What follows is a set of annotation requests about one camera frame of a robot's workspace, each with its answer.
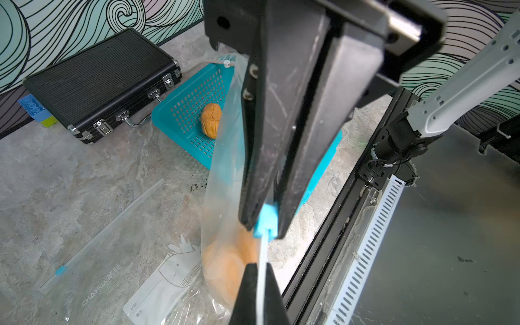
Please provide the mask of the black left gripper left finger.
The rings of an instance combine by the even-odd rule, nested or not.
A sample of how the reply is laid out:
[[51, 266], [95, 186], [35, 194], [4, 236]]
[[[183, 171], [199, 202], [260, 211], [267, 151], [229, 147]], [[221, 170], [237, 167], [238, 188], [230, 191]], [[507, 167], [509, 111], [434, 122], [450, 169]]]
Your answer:
[[229, 325], [256, 324], [257, 264], [247, 264]]

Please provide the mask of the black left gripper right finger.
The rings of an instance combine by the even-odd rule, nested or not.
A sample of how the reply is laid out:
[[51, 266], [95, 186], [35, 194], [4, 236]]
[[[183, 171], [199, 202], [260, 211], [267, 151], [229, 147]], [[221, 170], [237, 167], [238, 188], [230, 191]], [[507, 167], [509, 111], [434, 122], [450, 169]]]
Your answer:
[[273, 268], [267, 263], [264, 295], [264, 324], [289, 325], [287, 311], [284, 306], [280, 289], [274, 275]]

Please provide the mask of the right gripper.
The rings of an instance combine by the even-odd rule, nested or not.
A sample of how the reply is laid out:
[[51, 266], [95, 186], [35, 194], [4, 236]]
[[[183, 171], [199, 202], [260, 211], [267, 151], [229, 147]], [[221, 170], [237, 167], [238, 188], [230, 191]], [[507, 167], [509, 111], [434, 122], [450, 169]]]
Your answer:
[[436, 53], [444, 42], [447, 15], [430, 1], [281, 4], [203, 1], [211, 46], [224, 44], [249, 55], [249, 64], [257, 67], [257, 77], [249, 75], [243, 87], [253, 96], [243, 101], [242, 110], [246, 164], [239, 220], [247, 230], [257, 223], [287, 153], [329, 24], [349, 23], [377, 36], [334, 38], [320, 61], [304, 125], [297, 129], [296, 146], [280, 178], [278, 238], [283, 239], [315, 170], [355, 105], [361, 108], [392, 92], [402, 74]]

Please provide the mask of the potato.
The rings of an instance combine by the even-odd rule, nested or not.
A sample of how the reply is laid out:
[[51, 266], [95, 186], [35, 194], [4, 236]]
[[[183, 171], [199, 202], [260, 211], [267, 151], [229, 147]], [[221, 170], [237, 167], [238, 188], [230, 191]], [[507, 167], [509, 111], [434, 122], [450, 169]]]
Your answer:
[[223, 306], [236, 301], [245, 268], [258, 262], [259, 241], [254, 238], [236, 244], [213, 242], [203, 253], [203, 274], [211, 294]]
[[203, 133], [211, 139], [217, 138], [222, 109], [219, 104], [207, 104], [200, 116]]

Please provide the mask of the clear blue-zipper bag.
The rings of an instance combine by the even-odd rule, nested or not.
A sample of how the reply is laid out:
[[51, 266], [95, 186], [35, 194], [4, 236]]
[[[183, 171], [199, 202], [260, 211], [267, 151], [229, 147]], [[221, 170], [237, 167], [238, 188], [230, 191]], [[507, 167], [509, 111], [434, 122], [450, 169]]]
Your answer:
[[240, 71], [234, 67], [234, 76], [222, 108], [203, 203], [202, 258], [206, 247], [213, 242], [236, 244], [240, 240], [254, 238], [252, 232], [241, 224], [238, 216], [245, 168], [242, 119], [242, 85], [245, 72], [246, 69]]
[[159, 180], [41, 287], [46, 324], [226, 324], [204, 283], [200, 213]]

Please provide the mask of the clear pink-zipper bag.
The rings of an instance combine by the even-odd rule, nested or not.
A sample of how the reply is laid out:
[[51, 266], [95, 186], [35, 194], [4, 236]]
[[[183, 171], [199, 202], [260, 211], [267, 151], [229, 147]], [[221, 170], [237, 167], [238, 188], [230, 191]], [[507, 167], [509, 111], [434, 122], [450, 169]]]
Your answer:
[[218, 51], [206, 52], [201, 58], [194, 61], [193, 67], [202, 64], [217, 64], [225, 68], [235, 67], [240, 71], [245, 71], [247, 66], [246, 57], [239, 53], [221, 53]]

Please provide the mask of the teal plastic basket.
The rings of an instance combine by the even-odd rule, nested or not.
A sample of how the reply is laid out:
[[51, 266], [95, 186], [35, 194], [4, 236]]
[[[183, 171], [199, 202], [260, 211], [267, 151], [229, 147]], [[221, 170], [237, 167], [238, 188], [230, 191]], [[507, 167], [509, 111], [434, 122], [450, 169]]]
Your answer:
[[233, 66], [208, 64], [152, 112], [153, 125], [207, 169], [211, 168], [215, 140], [203, 133], [200, 116], [208, 104], [224, 108], [233, 76]]

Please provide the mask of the black aluminium case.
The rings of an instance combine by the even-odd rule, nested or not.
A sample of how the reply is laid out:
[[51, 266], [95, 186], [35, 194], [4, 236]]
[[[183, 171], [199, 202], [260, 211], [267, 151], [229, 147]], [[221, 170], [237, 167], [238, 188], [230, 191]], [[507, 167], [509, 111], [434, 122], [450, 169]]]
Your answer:
[[25, 78], [24, 87], [79, 141], [92, 144], [177, 85], [181, 67], [128, 28]]

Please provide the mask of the blue small object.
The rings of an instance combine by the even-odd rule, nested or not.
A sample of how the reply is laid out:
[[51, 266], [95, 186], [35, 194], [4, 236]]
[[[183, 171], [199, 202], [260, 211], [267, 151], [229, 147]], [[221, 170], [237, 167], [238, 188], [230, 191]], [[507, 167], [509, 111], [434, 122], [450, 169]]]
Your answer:
[[58, 120], [41, 104], [32, 94], [22, 97], [18, 103], [25, 109], [31, 118], [48, 128], [55, 125]]

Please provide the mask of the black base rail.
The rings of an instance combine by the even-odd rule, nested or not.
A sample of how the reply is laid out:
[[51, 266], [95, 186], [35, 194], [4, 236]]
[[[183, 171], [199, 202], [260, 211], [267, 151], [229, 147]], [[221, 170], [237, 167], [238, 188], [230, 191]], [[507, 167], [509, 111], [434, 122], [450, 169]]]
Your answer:
[[368, 176], [363, 175], [364, 168], [371, 157], [372, 146], [383, 137], [386, 125], [403, 112], [415, 97], [403, 87], [393, 91], [390, 105], [284, 290], [282, 297], [290, 324], [304, 324], [307, 321], [339, 260], [341, 249], [347, 240], [353, 238], [353, 225], [369, 191], [373, 188], [380, 190], [389, 177], [390, 172], [387, 171], [384, 176], [369, 181]]

